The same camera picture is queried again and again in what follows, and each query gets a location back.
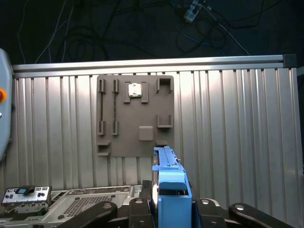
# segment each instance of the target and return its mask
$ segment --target metal frame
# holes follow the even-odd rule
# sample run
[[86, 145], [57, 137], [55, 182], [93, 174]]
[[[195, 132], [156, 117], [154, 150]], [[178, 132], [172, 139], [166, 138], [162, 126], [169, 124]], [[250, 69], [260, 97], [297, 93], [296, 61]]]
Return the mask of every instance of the metal frame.
[[94, 156], [98, 74], [174, 77], [174, 151], [201, 197], [304, 221], [296, 69], [283, 56], [13, 66], [16, 111], [0, 186], [138, 184], [151, 158]]

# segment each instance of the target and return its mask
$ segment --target corrugated metal wall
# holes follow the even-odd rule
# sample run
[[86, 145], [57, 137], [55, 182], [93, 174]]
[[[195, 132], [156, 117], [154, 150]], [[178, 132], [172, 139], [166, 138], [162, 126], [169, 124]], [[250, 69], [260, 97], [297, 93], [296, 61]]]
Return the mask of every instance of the corrugated metal wall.
[[[295, 70], [157, 74], [174, 76], [174, 149], [201, 197], [216, 199], [224, 208], [248, 203], [301, 227], [303, 163]], [[1, 195], [6, 187], [26, 184], [57, 190], [151, 178], [151, 158], [96, 156], [96, 78], [14, 80], [16, 111], [12, 144], [0, 167]]]

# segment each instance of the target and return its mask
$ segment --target metal grate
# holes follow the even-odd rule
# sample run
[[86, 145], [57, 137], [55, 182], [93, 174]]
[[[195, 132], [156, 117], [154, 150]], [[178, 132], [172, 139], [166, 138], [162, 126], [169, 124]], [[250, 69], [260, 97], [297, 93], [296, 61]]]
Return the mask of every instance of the metal grate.
[[112, 201], [112, 198], [108, 196], [76, 198], [63, 214], [73, 217], [102, 201]]

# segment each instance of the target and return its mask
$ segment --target orange button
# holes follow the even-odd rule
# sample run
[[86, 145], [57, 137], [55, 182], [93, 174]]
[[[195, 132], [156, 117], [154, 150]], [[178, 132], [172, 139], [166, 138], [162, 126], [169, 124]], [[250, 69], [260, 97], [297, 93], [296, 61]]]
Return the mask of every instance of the orange button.
[[0, 89], [0, 103], [5, 102], [7, 94], [4, 89]]

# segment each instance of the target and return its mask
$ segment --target gray tool board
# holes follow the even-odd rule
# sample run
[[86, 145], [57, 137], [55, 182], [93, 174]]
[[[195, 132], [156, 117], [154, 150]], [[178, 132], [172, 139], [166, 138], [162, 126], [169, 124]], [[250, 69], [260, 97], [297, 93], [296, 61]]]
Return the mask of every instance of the gray tool board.
[[97, 78], [97, 155], [151, 157], [174, 145], [172, 76], [100, 75]]

